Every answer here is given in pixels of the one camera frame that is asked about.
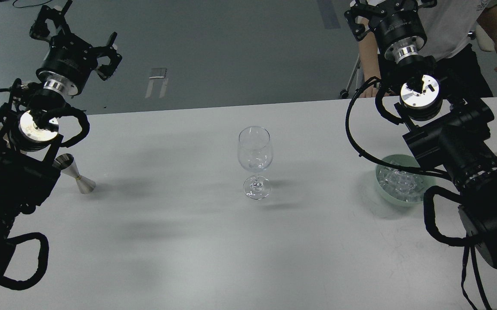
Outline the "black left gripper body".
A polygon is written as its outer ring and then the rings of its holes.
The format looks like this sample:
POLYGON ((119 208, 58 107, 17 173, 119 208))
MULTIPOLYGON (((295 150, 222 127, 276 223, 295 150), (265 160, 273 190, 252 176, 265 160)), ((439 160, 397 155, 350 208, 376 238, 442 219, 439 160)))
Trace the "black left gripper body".
POLYGON ((91 72, 98 65, 91 53, 93 46, 75 34, 58 34, 50 38, 49 50, 36 76, 41 82, 49 78, 65 79, 68 96, 82 93, 91 72))

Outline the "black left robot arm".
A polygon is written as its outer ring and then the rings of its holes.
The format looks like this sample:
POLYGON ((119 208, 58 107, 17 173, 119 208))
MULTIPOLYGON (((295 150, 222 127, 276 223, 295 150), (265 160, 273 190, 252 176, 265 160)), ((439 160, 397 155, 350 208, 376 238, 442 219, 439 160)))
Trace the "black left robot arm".
POLYGON ((45 275, 49 241, 40 232, 17 237, 9 233, 20 214, 32 214, 50 196, 70 156, 58 156, 85 139, 90 123, 85 111, 66 102, 82 93, 92 72, 103 81, 115 73, 122 56, 112 33, 104 46, 93 46, 75 35, 65 15, 72 5, 50 8, 43 3, 31 29, 32 39, 49 49, 36 71, 37 83, 16 79, 0 88, 0 287, 27 290, 45 275), (6 269, 24 242, 38 241, 37 268, 26 280, 6 277, 6 269))

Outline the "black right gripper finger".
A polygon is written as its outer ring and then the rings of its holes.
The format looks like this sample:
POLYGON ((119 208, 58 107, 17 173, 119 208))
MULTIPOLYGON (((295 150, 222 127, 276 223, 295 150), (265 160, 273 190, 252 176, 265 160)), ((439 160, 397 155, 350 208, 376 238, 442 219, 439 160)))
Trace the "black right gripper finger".
POLYGON ((437 0, 404 0, 404 10, 418 11, 421 8, 432 8, 437 3, 437 0))
POLYGON ((382 1, 376 5, 355 0, 344 16, 351 33, 357 42, 363 41, 367 33, 373 33, 379 42, 386 42, 386 28, 384 21, 388 17, 388 2, 382 1))

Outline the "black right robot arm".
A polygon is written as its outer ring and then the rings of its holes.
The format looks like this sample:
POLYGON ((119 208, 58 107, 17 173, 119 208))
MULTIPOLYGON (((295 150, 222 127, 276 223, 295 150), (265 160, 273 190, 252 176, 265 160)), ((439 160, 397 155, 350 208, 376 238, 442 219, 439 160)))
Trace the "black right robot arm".
POLYGON ((360 157, 399 171, 451 181, 457 193, 433 185, 423 198, 427 232, 437 241, 463 247, 462 280, 468 261, 485 309, 485 296, 476 255, 497 269, 497 156, 485 144, 494 114, 485 102, 451 70, 439 68, 432 56, 419 51, 426 43, 418 10, 436 6, 435 0, 385 0, 378 5, 357 0, 344 13, 357 41, 373 33, 379 53, 394 61, 384 78, 371 77, 349 102, 345 130, 360 157), (350 115, 359 96, 379 86, 375 106, 395 125, 408 128, 403 136, 416 167, 390 164, 367 153, 353 138, 350 115))

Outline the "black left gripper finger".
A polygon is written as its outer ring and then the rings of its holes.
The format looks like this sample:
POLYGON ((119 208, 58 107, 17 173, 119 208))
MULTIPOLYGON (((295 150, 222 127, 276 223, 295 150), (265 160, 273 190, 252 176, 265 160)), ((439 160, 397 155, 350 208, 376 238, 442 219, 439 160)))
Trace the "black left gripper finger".
POLYGON ((117 48, 114 47, 117 36, 117 32, 113 32, 109 36, 106 45, 90 49, 90 57, 92 59, 91 66, 93 67, 92 70, 96 72, 99 78, 103 81, 106 81, 113 76, 122 61, 122 55, 119 54, 117 52, 117 48), (109 62, 107 64, 99 64, 98 60, 102 58, 107 58, 109 62))
POLYGON ((40 40, 50 43, 54 37, 68 36, 72 31, 66 22, 65 15, 73 4, 72 0, 68 0, 64 7, 59 9, 50 8, 47 5, 42 5, 34 23, 32 24, 29 36, 34 40, 40 40), (56 30, 56 34, 51 34, 47 21, 51 21, 56 30))

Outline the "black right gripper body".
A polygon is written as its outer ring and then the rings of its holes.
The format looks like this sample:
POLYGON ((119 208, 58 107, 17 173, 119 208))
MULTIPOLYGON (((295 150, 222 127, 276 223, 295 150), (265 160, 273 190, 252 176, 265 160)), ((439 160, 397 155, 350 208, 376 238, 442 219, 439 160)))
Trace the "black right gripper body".
POLYGON ((418 55, 427 40, 418 10, 384 11, 385 16, 373 16, 369 20, 380 54, 388 61, 418 55))

